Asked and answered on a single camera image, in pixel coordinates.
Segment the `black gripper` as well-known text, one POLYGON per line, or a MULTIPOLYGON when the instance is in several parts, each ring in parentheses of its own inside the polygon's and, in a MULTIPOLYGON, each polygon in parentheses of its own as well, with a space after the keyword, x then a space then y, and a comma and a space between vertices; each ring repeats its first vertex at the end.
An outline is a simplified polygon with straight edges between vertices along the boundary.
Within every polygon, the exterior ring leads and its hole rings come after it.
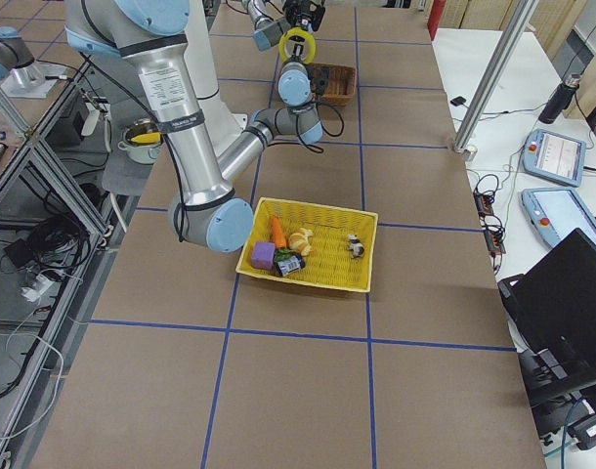
POLYGON ((283 3, 283 13, 290 26, 316 32, 319 30, 325 15, 325 2, 287 0, 283 3))

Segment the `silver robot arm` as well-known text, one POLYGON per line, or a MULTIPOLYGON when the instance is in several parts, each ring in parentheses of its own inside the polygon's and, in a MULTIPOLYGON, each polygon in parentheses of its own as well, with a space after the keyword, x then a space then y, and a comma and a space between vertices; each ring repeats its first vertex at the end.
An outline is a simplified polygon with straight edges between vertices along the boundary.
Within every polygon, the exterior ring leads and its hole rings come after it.
POLYGON ((26 68, 34 62, 35 58, 20 33, 11 26, 0 26, 0 81, 12 70, 26 68))
POLYGON ((289 60, 278 93, 285 106, 257 112, 240 127, 219 97, 208 26, 199 1, 68 1, 68 44, 135 68, 177 173, 169 209, 180 240, 233 252, 248 240, 251 206, 234 179, 274 141, 303 144, 323 134, 305 61, 289 60))

